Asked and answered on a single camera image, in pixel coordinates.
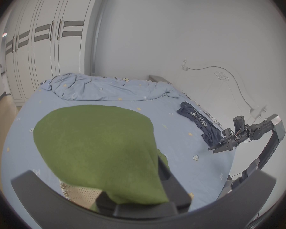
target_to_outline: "woven basket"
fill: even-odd
[[[89,209],[101,194],[101,190],[86,187],[75,187],[60,181],[60,187],[66,199]]]

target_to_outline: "door handle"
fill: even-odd
[[[18,50],[18,48],[19,48],[19,35],[17,34],[17,36],[16,36],[15,52]]]
[[[13,36],[13,41],[11,43],[11,52],[14,53],[14,39],[15,37]]]
[[[54,25],[54,21],[52,21],[51,23],[51,31],[50,31],[50,37],[49,37],[50,40],[52,40],[53,25]]]
[[[60,29],[60,26],[61,26],[61,19],[59,21],[59,26],[58,26],[57,40],[59,40],[59,29]]]

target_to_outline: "mattress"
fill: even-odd
[[[31,96],[15,118],[6,137],[1,160],[4,194],[14,210],[32,228],[40,227],[22,206],[11,186],[11,179],[32,170],[50,188],[64,196],[59,179],[47,167],[34,144],[33,131],[37,122],[51,111],[74,105],[118,106],[149,117],[154,126],[157,148],[167,157],[171,172],[193,197],[189,211],[217,199],[229,175],[235,152],[213,154],[208,151],[209,146],[201,136],[202,130],[188,118],[179,115],[177,110],[186,101],[208,120],[213,121],[185,94],[174,89],[179,97],[164,94],[155,99],[139,101],[77,101],[62,99],[44,88],[39,88]]]

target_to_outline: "headboard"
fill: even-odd
[[[258,106],[248,95],[240,75],[221,62],[181,66],[175,87],[195,101],[215,123],[234,129],[233,118],[243,115],[246,124],[262,120],[266,106]]]

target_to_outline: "dark blue t-shirt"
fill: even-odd
[[[183,102],[181,104],[181,108],[177,110],[177,113],[196,123],[196,125],[204,133],[202,134],[202,138],[210,147],[219,143],[219,141],[223,139],[221,136],[221,131],[216,128],[207,118],[200,114],[191,104]]]

